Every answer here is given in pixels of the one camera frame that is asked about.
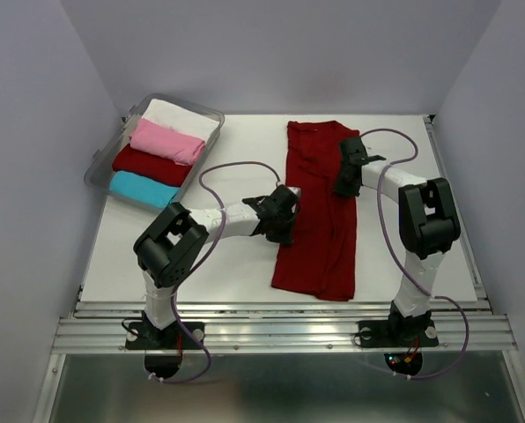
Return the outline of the clear plastic storage bin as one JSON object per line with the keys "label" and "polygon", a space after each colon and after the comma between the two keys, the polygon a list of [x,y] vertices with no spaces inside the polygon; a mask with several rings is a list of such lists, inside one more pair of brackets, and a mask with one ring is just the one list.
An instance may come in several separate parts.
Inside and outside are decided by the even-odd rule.
{"label": "clear plastic storage bin", "polygon": [[176,191],[173,200],[178,202],[184,198],[189,187],[197,180],[200,169],[209,157],[213,146],[218,142],[226,117],[223,113],[213,108],[208,108],[162,93],[152,93],[145,96],[138,105],[134,105],[129,110],[129,115],[122,127],[116,131],[115,135],[108,141],[103,149],[98,150],[94,154],[92,164],[85,172],[84,181],[89,187],[95,188],[101,193],[112,196],[124,203],[131,204],[149,212],[160,212],[163,210],[163,207],[157,207],[152,204],[147,204],[146,202],[137,201],[134,198],[124,196],[110,189],[110,183],[115,176],[115,171],[112,168],[115,156],[129,143],[129,134],[136,128],[138,119],[143,116],[152,100],[164,100],[176,107],[184,108],[191,113],[201,115],[217,124],[207,138],[206,147],[201,153],[199,160],[192,167],[189,175]]}

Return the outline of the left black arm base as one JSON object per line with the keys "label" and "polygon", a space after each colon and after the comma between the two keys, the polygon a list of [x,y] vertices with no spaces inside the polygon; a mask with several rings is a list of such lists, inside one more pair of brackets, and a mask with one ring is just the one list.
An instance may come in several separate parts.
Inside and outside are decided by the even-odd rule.
{"label": "left black arm base", "polygon": [[195,342],[178,323],[160,330],[146,319],[124,319],[121,326],[126,332],[125,348],[130,351],[200,350],[198,344],[203,343],[202,339]]}

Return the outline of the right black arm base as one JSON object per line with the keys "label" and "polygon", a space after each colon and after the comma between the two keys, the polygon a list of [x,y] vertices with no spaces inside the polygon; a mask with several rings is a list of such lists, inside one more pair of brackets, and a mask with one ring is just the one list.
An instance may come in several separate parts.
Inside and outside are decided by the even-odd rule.
{"label": "right black arm base", "polygon": [[417,316],[404,316],[392,301],[384,320],[360,320],[353,335],[353,344],[363,348],[397,348],[407,346],[436,347],[439,345],[432,311]]}

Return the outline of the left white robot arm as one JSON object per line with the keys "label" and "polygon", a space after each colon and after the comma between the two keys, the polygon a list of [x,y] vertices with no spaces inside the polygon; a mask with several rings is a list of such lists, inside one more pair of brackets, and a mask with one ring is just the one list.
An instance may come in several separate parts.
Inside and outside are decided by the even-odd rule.
{"label": "left white robot arm", "polygon": [[144,275],[145,306],[141,320],[132,323],[128,349],[174,349],[185,337],[174,316],[180,285],[193,272],[204,246],[240,236],[262,235],[280,245],[292,243],[301,189],[279,183],[267,196],[244,198],[220,209],[187,209],[169,204],[134,244]]}

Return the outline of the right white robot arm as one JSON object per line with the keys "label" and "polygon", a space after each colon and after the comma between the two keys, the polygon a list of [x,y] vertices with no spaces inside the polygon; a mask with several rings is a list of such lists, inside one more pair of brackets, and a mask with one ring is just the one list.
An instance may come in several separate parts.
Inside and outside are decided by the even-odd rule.
{"label": "right white robot arm", "polygon": [[374,189],[376,202],[384,197],[398,206],[398,233],[405,260],[396,265],[402,273],[400,287],[385,320],[358,323],[355,343],[363,348],[427,346],[439,341],[430,301],[440,264],[460,238],[455,201],[449,182],[426,179],[400,169],[366,151],[361,137],[341,141],[340,170],[334,191],[356,197],[361,188]]}

